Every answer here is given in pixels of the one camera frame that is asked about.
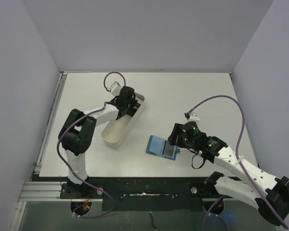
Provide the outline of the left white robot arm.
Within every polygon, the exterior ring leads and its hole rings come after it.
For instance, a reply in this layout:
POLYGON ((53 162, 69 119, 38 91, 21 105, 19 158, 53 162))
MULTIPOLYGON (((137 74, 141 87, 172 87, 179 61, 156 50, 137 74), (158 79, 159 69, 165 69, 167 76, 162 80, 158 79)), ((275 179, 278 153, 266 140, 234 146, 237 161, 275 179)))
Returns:
POLYGON ((111 93, 113 99, 100 108, 88 112, 72 110, 58 135, 57 148, 63 148, 67 156, 63 160, 69 170, 67 185, 78 198, 86 196, 89 190, 85 153, 96 127, 105 124, 101 133, 103 141, 111 148, 118 148, 145 106, 145 97, 131 87, 114 87, 111 93))

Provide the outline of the blue card holder wallet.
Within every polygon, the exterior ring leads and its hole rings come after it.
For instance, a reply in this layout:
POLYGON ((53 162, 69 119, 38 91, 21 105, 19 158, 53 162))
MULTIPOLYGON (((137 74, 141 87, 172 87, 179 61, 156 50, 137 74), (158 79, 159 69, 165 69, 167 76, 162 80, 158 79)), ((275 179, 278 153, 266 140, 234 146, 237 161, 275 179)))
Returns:
POLYGON ((164 150, 164 146, 165 146, 166 143, 169 143, 166 139, 163 139, 163 138, 155 136, 155 135, 150 135, 145 152, 147 154, 151 154, 151 155, 154 155, 154 156, 162 157, 162 158, 165 158, 165 159, 175 160, 177 154, 180 153, 179 147, 176 146, 176 151, 175 151, 174 158, 173 159, 172 158, 168 158, 168 157, 163 156, 163 150, 164 150))

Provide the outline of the grey magnetic stripe card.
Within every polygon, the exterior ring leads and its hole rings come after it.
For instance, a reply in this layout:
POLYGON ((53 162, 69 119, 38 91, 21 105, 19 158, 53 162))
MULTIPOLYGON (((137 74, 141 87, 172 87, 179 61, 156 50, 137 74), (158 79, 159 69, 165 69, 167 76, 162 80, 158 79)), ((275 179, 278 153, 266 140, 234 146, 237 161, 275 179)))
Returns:
POLYGON ((163 150, 163 156, 168 158, 174 158, 176 151, 176 146, 170 145, 169 143, 166 143, 163 150))

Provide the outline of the white oblong plastic tray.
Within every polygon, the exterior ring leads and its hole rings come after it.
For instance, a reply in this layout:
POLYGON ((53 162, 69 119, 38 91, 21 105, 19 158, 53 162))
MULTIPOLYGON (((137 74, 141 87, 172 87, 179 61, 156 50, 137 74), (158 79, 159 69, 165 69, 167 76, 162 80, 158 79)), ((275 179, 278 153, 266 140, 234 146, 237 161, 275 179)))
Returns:
POLYGON ((125 115, 119 120, 110 121, 102 131, 101 138, 108 147, 119 148, 143 112, 145 97, 137 92, 135 95, 138 100, 135 114, 133 116, 125 115))

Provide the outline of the aluminium frame rail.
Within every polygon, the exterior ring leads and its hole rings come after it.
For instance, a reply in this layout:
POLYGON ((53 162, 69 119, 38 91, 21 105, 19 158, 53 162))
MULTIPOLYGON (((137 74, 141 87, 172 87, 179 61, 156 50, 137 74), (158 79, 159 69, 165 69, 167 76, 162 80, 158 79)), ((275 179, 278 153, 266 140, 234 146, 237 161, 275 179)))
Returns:
POLYGON ((54 100, 47 121, 46 130, 43 136, 42 145, 39 149, 39 155, 37 157, 29 181, 24 182, 22 186, 22 190, 17 200, 17 206, 14 211, 13 219, 9 228, 9 230, 11 231, 18 231, 20 229, 24 214, 26 213, 26 205, 28 202, 55 202, 60 200, 59 180, 55 179, 54 177, 41 178, 39 174, 45 156, 45 150, 49 141, 50 132, 52 130, 54 116, 56 114, 59 101, 64 89, 67 74, 68 72, 60 72, 60 77, 58 80, 54 100))

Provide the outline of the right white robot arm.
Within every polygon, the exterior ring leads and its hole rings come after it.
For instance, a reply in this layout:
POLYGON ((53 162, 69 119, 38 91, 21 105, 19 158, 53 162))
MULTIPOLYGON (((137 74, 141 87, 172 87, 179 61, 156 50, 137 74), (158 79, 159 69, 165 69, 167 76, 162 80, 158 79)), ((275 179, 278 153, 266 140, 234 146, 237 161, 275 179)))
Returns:
POLYGON ((235 181, 215 171, 206 179, 205 192, 211 197, 218 194, 240 200, 258 210, 260 215, 275 226, 285 226, 289 214, 289 178, 278 178, 236 156, 226 142, 207 136, 195 121, 176 123, 168 138, 171 145, 194 151, 204 161, 222 167, 236 176, 235 181))

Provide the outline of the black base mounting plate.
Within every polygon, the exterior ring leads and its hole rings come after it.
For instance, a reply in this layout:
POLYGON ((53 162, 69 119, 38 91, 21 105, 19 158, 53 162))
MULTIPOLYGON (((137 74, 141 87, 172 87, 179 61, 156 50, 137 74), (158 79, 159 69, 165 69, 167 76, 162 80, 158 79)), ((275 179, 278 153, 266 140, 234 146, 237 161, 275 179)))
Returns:
POLYGON ((77 189, 61 186, 60 198, 102 201, 102 211, 202 211, 220 195, 205 184, 205 177, 187 178, 88 178, 77 189))

